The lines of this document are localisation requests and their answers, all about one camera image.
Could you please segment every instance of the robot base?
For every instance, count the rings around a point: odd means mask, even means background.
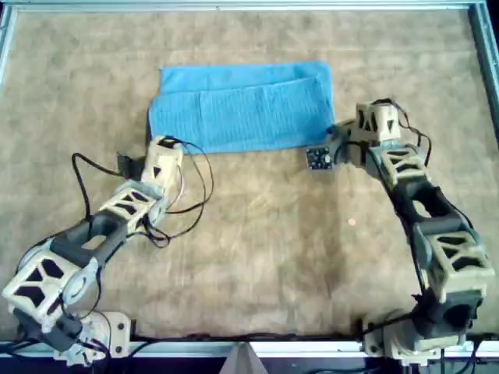
[[[92,312],[81,320],[83,332],[81,341],[92,344],[95,339],[108,348],[112,358],[124,358],[129,354],[132,323],[130,318],[120,312]],[[105,358],[105,353],[74,344],[68,351],[54,351],[55,360],[65,360],[68,366],[90,366],[92,362]]]
[[[376,325],[402,315],[404,315],[402,310],[395,310],[383,319],[367,316],[363,320],[363,329],[366,330],[373,324]],[[412,338],[413,330],[412,321],[407,319],[367,333],[363,338],[363,350],[371,357],[389,357],[400,360],[404,366],[411,364],[426,366],[428,360],[439,359],[438,350],[412,351],[408,349],[404,342]]]

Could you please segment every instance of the table surface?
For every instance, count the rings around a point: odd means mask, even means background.
[[[0,96],[0,286],[27,248],[82,218],[71,153],[110,168],[116,151],[143,155],[161,67],[306,60],[331,67],[337,120],[395,97],[431,136],[430,175],[497,268],[499,152],[465,12],[21,12]],[[196,230],[162,250],[134,238],[104,272],[100,310],[169,336],[348,333],[367,313],[412,308],[402,227],[364,171],[310,172],[301,149],[210,160],[216,187]],[[201,190],[188,160],[184,170],[186,206]],[[94,210],[120,183],[89,168],[83,177]],[[493,284],[476,331],[497,331],[498,306]],[[12,337],[3,299],[0,320]]]

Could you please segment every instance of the beige plastic part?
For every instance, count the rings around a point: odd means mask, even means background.
[[[173,149],[159,146],[158,143],[162,139],[162,136],[157,136],[150,142],[140,181],[159,187],[161,194],[166,196],[175,184],[177,169],[182,165],[183,152],[180,144],[175,144]]]
[[[352,140],[382,143],[400,138],[398,110],[391,104],[357,104]]]
[[[156,201],[141,191],[127,187],[106,201],[100,210],[110,210],[124,217],[128,221],[128,232],[132,233],[136,230],[137,222],[149,212]]]
[[[466,231],[427,237],[433,250],[435,264],[428,272],[428,280],[440,303],[447,294],[477,290],[485,297],[487,285],[495,272],[484,248]]]
[[[88,311],[77,313],[87,316]],[[130,350],[131,320],[121,312],[92,312],[81,320],[83,328],[87,331],[87,343],[92,344],[92,339],[101,342],[112,358],[124,358]],[[90,366],[92,362],[105,358],[104,352],[74,344],[66,352],[54,351],[54,360],[66,360],[67,365]]]
[[[4,288],[2,296],[9,302],[11,311],[14,308],[22,310],[41,324],[44,332],[48,332],[62,315],[58,305],[59,295],[73,274],[80,270],[46,249],[34,255],[15,275]]]
[[[381,152],[381,162],[388,173],[388,184],[393,189],[399,179],[426,176],[430,180],[428,170],[416,151],[407,146],[397,150]]]
[[[404,311],[395,310],[383,320],[378,321],[372,318],[364,320],[363,328],[367,329],[369,323],[382,323],[384,320],[402,316]],[[386,326],[383,329],[368,333],[363,338],[363,349],[370,357],[388,357],[394,360],[400,360],[404,365],[418,364],[428,365],[428,360],[438,359],[440,357],[440,348],[455,345],[458,337],[439,338],[438,348],[435,348],[436,341],[430,342],[419,340],[420,350],[413,351],[408,349],[406,341],[414,335],[414,325],[410,319],[402,320]]]

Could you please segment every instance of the folded towel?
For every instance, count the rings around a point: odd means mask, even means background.
[[[334,123],[331,73],[322,62],[163,69],[149,121],[152,136],[207,153],[318,144]]]

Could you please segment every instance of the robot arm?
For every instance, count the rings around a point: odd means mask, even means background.
[[[81,300],[89,287],[100,281],[107,262],[130,235],[143,231],[144,221],[158,224],[165,217],[172,204],[168,193],[175,184],[182,155],[181,143],[176,139],[154,139],[147,150],[140,182],[123,183],[88,221],[46,238],[24,255],[2,295],[28,337],[64,352],[69,364],[91,363],[95,352],[89,352],[81,342],[95,339],[111,346],[111,342],[103,341],[111,335],[111,324],[106,326],[102,314],[81,321],[65,308]],[[97,248],[85,248],[97,236],[104,237]],[[127,326],[120,330],[129,333],[129,319],[124,315],[110,313],[105,316],[108,318],[120,320],[120,326]],[[128,354],[125,349],[119,351],[111,355]]]
[[[373,356],[425,364],[439,357],[437,349],[464,342],[495,273],[482,238],[432,181],[420,149],[400,142],[398,115],[390,100],[358,104],[356,119],[336,134],[330,151],[337,157],[339,144],[354,145],[346,159],[383,183],[407,235],[421,286],[411,318],[368,333],[365,349]],[[415,202],[429,217],[417,211]],[[395,311],[388,318],[402,314]],[[376,322],[383,321],[366,321],[365,327]]]

